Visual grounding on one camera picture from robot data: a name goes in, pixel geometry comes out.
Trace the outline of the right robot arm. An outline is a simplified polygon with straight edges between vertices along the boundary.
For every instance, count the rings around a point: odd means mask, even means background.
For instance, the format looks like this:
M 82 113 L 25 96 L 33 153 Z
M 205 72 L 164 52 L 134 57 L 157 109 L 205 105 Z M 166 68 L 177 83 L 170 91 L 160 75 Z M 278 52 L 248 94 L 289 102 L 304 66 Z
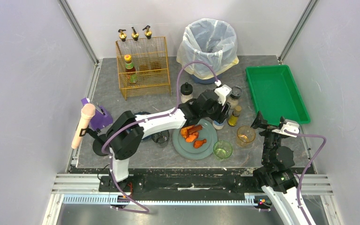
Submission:
M 269 197 L 285 225 L 315 224 L 301 197 L 301 183 L 291 171 L 295 165 L 294 153 L 282 145 L 282 140 L 297 137 L 300 126 L 293 120 L 282 117 L 279 125 L 271 125 L 258 111 L 251 128 L 260 128 L 264 137 L 262 166 L 253 171 L 257 186 Z

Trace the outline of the red sauce bottle green label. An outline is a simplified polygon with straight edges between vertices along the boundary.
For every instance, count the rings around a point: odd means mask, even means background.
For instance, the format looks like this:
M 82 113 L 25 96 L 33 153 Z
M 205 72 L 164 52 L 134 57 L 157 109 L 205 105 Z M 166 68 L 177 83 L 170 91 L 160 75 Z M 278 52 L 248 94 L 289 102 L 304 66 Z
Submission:
M 125 72 L 127 75 L 127 81 L 129 84 L 136 84 L 137 83 L 137 73 L 136 68 L 132 61 L 132 56 L 127 54 L 124 56 L 125 60 Z

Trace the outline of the brown-sauce bottle gold spout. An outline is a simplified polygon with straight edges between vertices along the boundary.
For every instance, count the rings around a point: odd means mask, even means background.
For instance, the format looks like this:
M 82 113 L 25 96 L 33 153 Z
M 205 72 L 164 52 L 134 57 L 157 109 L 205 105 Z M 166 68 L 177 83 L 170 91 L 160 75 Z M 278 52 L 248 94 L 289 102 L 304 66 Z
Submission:
M 144 59 L 143 59 L 143 47 L 142 47 L 142 43 L 139 42 L 139 34 L 137 33 L 137 31 L 135 30 L 135 28 L 132 26 L 132 39 L 134 40 L 134 56 L 135 59 L 137 60 L 137 65 L 139 68 L 139 71 L 146 71 L 148 70 L 148 66 L 145 63 Z

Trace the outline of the clear oil bottle gold spout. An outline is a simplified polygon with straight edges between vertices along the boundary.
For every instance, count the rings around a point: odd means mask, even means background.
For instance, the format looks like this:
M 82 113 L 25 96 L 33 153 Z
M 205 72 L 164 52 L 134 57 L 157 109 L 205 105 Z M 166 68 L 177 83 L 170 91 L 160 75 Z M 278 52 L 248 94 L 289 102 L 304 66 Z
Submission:
M 126 30 L 124 30 L 124 29 L 118 29 L 121 55 L 130 55 L 131 48 L 129 47 L 129 44 L 127 42 L 127 35 L 125 34 L 125 31 Z

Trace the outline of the small yellow oil bottle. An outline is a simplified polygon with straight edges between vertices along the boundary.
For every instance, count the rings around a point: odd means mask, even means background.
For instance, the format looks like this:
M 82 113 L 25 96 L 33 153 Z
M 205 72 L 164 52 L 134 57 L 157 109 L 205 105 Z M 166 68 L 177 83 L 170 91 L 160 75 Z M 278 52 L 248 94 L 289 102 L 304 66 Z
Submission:
M 242 107 L 241 107 L 240 105 L 237 105 L 237 106 L 234 108 L 231 116 L 230 116 L 229 119 L 228 119 L 228 125 L 229 125 L 229 126 L 231 126 L 231 127 L 236 126 L 241 111 L 242 111 Z

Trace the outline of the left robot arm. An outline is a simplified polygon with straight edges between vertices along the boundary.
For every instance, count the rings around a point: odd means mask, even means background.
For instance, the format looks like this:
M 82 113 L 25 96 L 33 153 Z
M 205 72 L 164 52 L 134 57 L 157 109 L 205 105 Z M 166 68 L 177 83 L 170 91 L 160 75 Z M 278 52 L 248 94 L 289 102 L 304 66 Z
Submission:
M 107 132 L 107 141 L 102 150 L 110 155 L 110 174 L 116 181 L 128 178 L 129 159 L 133 156 L 141 140 L 152 134 L 196 125 L 201 119 L 210 118 L 223 122 L 230 109 L 226 101 L 231 88 L 223 85 L 214 90 L 206 90 L 186 103 L 168 111 L 134 115 L 125 111 Z

